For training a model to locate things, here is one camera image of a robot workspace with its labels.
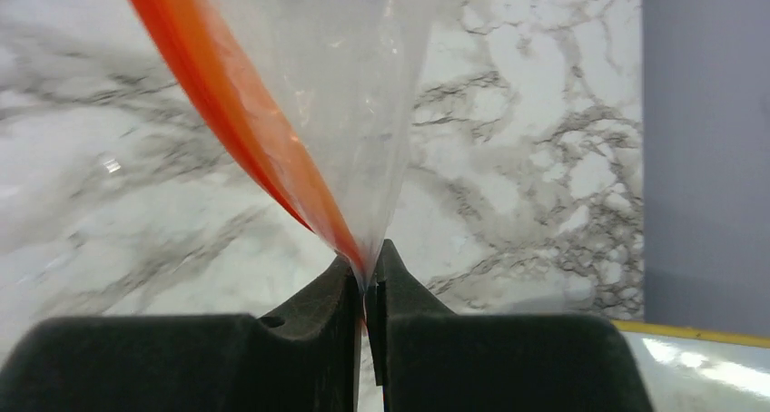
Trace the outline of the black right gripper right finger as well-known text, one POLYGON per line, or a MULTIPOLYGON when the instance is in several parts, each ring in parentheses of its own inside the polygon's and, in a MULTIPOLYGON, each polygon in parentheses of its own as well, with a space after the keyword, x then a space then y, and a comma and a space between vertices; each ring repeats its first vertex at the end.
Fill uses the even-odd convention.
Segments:
POLYGON ((649 411, 630 346, 586 314, 461 315, 386 240, 367 329, 388 411, 649 411))

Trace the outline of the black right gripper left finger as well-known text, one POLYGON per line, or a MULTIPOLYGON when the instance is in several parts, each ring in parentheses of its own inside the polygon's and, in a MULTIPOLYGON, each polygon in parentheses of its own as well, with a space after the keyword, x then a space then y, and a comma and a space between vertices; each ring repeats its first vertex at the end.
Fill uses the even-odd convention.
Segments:
POLYGON ((359 289, 343 260, 267 314, 47 319, 1 370, 4 411, 353 411, 359 289))

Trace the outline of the clear orange-zipper zip bag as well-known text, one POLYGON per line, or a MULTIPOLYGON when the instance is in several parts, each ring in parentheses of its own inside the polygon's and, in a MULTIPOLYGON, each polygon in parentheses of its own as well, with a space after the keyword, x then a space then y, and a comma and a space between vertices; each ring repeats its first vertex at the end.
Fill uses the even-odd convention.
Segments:
POLYGON ((129 0, 233 159, 365 285, 439 0, 129 0))

